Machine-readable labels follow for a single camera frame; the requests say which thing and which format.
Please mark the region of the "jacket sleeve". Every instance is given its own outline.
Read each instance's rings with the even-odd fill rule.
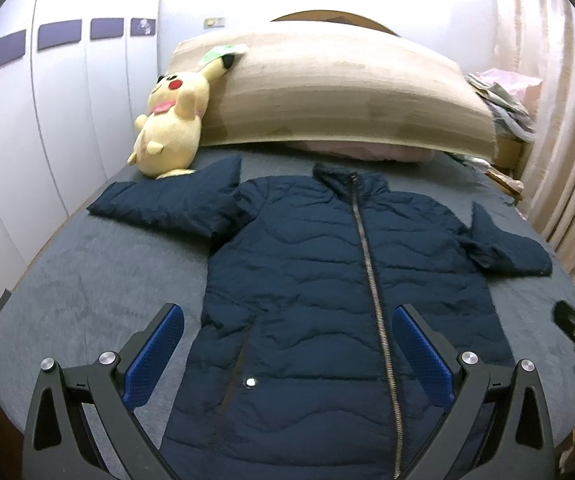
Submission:
[[[192,174],[116,182],[88,211],[136,226],[215,240],[241,229],[263,205],[259,184],[240,185],[240,173],[241,157],[232,156]]]
[[[547,276],[552,260],[537,241],[502,231],[478,203],[472,206],[472,226],[460,237],[469,258],[483,270],[508,276]]]

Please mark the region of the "silver bolt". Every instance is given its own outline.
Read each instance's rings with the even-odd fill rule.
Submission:
[[[521,368],[523,368],[523,370],[525,370],[526,372],[533,372],[534,370],[536,370],[536,366],[529,359],[523,359],[521,361]]]
[[[41,361],[41,370],[44,372],[49,372],[54,368],[54,359],[52,357],[46,357]]]
[[[111,365],[116,358],[117,358],[117,355],[114,352],[103,352],[99,356],[99,362],[102,365]]]
[[[461,354],[461,359],[464,363],[469,365],[475,365],[479,361],[478,355],[476,355],[474,352],[463,352]]]

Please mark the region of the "plush toy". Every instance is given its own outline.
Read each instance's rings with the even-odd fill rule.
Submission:
[[[203,57],[199,72],[161,76],[148,97],[148,115],[135,120],[138,137],[128,164],[157,178],[191,173],[187,168],[199,148],[210,82],[225,74],[234,57],[246,50],[245,45],[217,46]]]

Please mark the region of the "gray bed sheet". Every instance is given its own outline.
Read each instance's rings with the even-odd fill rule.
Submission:
[[[551,248],[516,212],[509,197],[471,168],[438,153],[426,164],[366,163],[328,158],[273,144],[202,148],[194,168],[232,155],[244,156],[242,180],[281,174],[311,174],[317,161],[359,171],[380,171],[392,190],[429,195],[465,223],[472,202],[481,203],[503,230]],[[125,168],[115,180],[134,180]],[[149,232],[95,218],[81,211],[53,237],[31,265],[0,314],[0,404],[23,431],[40,361],[61,366],[88,364],[103,351],[118,350],[142,330],[166,302],[183,307],[186,330],[149,402],[135,413],[158,447],[190,346],[200,327],[208,248],[187,237]],[[575,306],[575,287],[554,260],[546,278],[488,279],[492,298],[514,357],[536,363],[555,440],[575,424],[575,353],[551,321],[557,300]],[[125,475],[93,408],[87,410],[109,470]]]

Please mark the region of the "navy blue jacket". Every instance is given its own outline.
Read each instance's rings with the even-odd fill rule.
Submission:
[[[212,241],[202,328],[161,452],[183,480],[391,479],[397,439],[405,465],[441,411],[389,334],[397,434],[352,186],[385,318],[411,303],[485,362],[513,357],[481,271],[545,275],[551,260],[478,204],[468,228],[427,196],[390,192],[379,174],[352,184],[349,171],[317,165],[313,177],[240,184],[240,164],[232,157],[187,176],[119,182],[89,207]]]

